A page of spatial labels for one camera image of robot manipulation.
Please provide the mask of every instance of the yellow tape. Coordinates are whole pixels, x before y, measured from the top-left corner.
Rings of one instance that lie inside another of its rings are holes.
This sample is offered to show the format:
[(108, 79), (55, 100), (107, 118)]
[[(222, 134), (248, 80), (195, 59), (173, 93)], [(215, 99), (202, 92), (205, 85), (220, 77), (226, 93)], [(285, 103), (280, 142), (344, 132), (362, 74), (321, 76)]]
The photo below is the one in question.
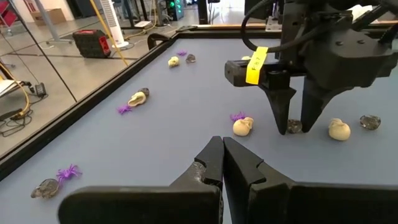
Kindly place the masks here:
[(258, 85), (260, 69), (267, 58), (268, 47), (258, 47), (250, 59), (246, 70), (246, 83)]

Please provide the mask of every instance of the gray-blue table surface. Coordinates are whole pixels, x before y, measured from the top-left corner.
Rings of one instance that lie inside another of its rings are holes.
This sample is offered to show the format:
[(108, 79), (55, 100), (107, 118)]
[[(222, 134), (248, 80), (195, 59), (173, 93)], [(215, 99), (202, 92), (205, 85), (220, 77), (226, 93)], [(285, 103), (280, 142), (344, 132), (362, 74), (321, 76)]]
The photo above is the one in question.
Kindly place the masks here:
[[(263, 46), (278, 40), (258, 40)], [(197, 62), (169, 68), (179, 50)], [(294, 180), (345, 184), (398, 184), (398, 76), (380, 78), (367, 89), (345, 92), (326, 107), (307, 134), (281, 136), (269, 102), (258, 87), (236, 88), (224, 77), (224, 63), (252, 52), (239, 39), (182, 39), (153, 60), (98, 106), (0, 182), (2, 224), (54, 224), (62, 199), (88, 185), (169, 185), (193, 162), (212, 136), (232, 136), (266, 163)], [(274, 54), (267, 61), (273, 61)], [(302, 78), (290, 117), (299, 119)], [(138, 89), (148, 87), (147, 103), (119, 115)], [(252, 133), (233, 136), (231, 113), (254, 118)], [(376, 131), (359, 125), (364, 114), (380, 116)], [(346, 142), (331, 140), (328, 124), (340, 118), (351, 126)], [(30, 193), (58, 169), (79, 166), (83, 175), (65, 183), (53, 199)], [(231, 223), (224, 192), (224, 222)]]

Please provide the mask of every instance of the white wall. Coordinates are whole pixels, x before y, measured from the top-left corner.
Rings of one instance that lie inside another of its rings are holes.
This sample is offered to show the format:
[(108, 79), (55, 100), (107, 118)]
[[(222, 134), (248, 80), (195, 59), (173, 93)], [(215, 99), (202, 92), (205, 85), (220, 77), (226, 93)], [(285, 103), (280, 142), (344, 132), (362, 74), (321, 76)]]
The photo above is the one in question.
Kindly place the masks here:
[[(22, 19), (25, 22), (33, 22), (33, 18), (26, 7), (24, 0), (13, 1), (15, 7), (22, 16)], [(40, 0), (40, 2), (42, 3), (44, 9), (61, 9), (67, 21), (72, 21), (75, 19), (66, 0)]]

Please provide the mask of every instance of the purple plastic spider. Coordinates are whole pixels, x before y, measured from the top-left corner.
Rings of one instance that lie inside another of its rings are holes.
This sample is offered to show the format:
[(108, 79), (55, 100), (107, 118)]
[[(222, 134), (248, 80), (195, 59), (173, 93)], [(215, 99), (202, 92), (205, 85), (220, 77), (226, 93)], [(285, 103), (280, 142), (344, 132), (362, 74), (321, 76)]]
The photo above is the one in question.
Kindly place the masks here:
[(177, 55), (178, 56), (184, 56), (184, 55), (186, 55), (187, 54), (187, 51), (186, 50), (180, 50), (179, 52), (177, 52)]
[(229, 118), (231, 118), (231, 121), (235, 122), (239, 119), (244, 119), (246, 115), (241, 111), (238, 114), (231, 114)]
[(129, 105), (120, 106), (118, 108), (119, 114), (123, 115), (124, 113), (132, 111), (132, 108)]
[(61, 186), (65, 180), (70, 180), (73, 176), (78, 177), (82, 174), (83, 173), (79, 172), (78, 167), (76, 165), (70, 164), (69, 169), (65, 169), (65, 170), (59, 169), (58, 170), (58, 174), (57, 174), (58, 183)]

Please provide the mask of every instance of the floor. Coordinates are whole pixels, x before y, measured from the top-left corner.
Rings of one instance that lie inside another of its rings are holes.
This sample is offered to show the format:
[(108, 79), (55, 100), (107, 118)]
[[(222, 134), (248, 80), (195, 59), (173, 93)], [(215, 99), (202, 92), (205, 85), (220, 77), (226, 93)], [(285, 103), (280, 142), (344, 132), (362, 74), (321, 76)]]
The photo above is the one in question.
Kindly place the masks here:
[[(224, 2), (215, 4), (214, 10), (216, 17), (214, 24), (239, 24), (243, 19), (244, 5), (241, 2)], [(184, 25), (198, 23), (198, 13), (195, 6), (187, 6), (185, 16), (178, 22), (172, 22), (171, 25), (161, 28), (155, 28), (148, 33), (158, 32), (166, 35), (174, 34), (175, 30)], [(89, 17), (71, 22), (64, 22), (55, 25), (57, 34), (62, 38), (79, 29), (101, 29), (101, 23), (97, 17)], [(22, 130), (8, 137), (0, 136), (0, 155), (4, 154), (16, 144), (39, 130), (43, 125), (54, 119), (61, 112), (71, 107), (75, 101), (82, 99), (91, 91), (98, 88), (101, 84), (117, 74), (125, 64), (120, 56), (113, 52), (109, 59), (83, 58), (74, 44), (57, 43), (47, 45), (46, 41), (52, 40), (51, 33), (46, 26), (36, 26), (28, 24), (29, 30), (43, 49), (48, 59), (54, 65), (52, 68), (49, 61), (44, 57), (38, 46), (35, 45), (32, 38), (22, 26), (12, 29), (13, 36), (8, 36), (3, 30), (0, 37), (0, 59), (4, 63), (12, 63), (15, 68), (10, 68), (11, 73), (18, 80), (30, 81), (33, 84), (43, 82), (49, 97), (31, 106), (33, 111), (32, 121)], [(126, 35), (131, 35), (131, 31), (126, 31)], [(131, 37), (129, 42), (134, 47), (122, 51), (123, 56), (128, 63), (134, 63), (140, 56), (147, 51), (147, 35), (137, 35)], [(63, 81), (71, 90), (68, 91)], [(38, 100), (35, 96), (30, 96), (31, 101)], [(21, 91), (15, 91), (10, 95), (0, 98), (0, 114), (17, 108), (23, 108), (25, 105), (24, 94)], [(5, 134), (10, 127), (1, 126), (0, 132)]]

